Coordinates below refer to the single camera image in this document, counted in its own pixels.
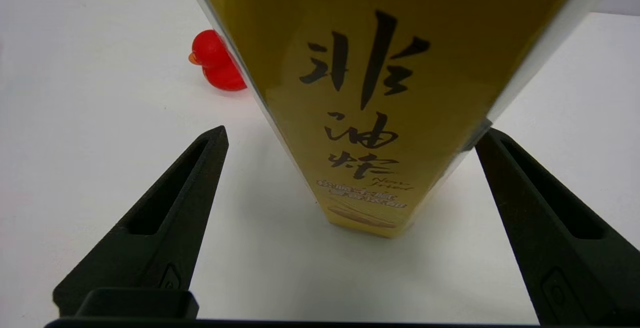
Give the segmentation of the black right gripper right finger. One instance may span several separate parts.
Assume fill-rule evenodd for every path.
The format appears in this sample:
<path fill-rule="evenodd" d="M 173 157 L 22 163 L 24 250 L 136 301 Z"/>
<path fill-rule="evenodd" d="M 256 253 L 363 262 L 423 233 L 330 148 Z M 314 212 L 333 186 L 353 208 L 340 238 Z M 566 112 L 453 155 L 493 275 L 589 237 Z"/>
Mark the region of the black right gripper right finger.
<path fill-rule="evenodd" d="M 475 150 L 542 326 L 638 326 L 640 253 L 516 141 Z"/>

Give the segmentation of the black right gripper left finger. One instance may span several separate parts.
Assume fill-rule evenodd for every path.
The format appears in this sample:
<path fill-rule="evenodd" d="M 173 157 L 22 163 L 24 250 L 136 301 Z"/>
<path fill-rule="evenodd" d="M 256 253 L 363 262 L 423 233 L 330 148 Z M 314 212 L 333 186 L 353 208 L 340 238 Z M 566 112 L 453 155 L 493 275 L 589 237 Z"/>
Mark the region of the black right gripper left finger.
<path fill-rule="evenodd" d="M 228 147 L 218 126 L 186 148 L 55 287 L 61 318 L 196 317 L 189 287 Z"/>

